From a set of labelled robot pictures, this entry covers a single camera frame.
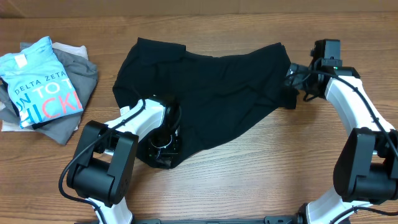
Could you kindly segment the black t-shirt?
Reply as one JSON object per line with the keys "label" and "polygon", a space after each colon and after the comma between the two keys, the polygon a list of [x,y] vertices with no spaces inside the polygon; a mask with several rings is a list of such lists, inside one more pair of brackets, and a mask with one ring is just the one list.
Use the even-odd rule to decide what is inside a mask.
{"label": "black t-shirt", "polygon": [[177,105],[178,154],[150,152],[143,139],[137,157],[148,166],[173,169],[193,154],[232,141],[277,108],[294,109],[297,90],[285,76],[290,59],[272,44],[244,55],[210,57],[184,45],[138,39],[113,86],[119,107],[155,96]]}

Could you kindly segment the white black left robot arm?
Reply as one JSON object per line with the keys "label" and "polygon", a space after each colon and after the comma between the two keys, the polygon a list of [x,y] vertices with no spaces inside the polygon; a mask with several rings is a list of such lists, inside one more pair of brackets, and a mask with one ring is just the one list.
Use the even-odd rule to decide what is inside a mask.
{"label": "white black left robot arm", "polygon": [[123,112],[107,123],[86,124],[73,159],[58,182],[77,193],[72,197],[60,188],[65,198],[93,207],[97,223],[134,221],[125,195],[139,145],[144,147],[143,156],[163,169],[169,169],[180,154],[182,109],[177,103],[148,98]]}

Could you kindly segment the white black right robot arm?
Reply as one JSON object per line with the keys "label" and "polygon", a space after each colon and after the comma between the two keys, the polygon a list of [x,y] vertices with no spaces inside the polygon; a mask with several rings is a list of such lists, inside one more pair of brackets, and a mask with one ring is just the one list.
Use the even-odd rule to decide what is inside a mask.
{"label": "white black right robot arm", "polygon": [[305,101],[330,102],[348,133],[332,188],[302,205],[296,223],[348,223],[360,210],[396,216],[373,206],[397,200],[397,130],[377,112],[358,72],[353,67],[315,69],[293,63],[285,79],[289,87],[306,92]]}

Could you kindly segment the light blue printed t-shirt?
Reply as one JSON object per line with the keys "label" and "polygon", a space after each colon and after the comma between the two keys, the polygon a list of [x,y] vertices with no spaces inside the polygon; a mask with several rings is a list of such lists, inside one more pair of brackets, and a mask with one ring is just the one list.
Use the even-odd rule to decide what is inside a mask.
{"label": "light blue printed t-shirt", "polygon": [[18,109],[21,128],[83,111],[75,87],[46,36],[1,57],[1,79]]}

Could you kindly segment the cardboard back panel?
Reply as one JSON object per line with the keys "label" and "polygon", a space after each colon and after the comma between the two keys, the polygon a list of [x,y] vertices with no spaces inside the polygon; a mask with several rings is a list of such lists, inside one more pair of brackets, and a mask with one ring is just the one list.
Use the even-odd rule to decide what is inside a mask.
{"label": "cardboard back panel", "polygon": [[397,0],[1,0],[2,18],[396,11]]}

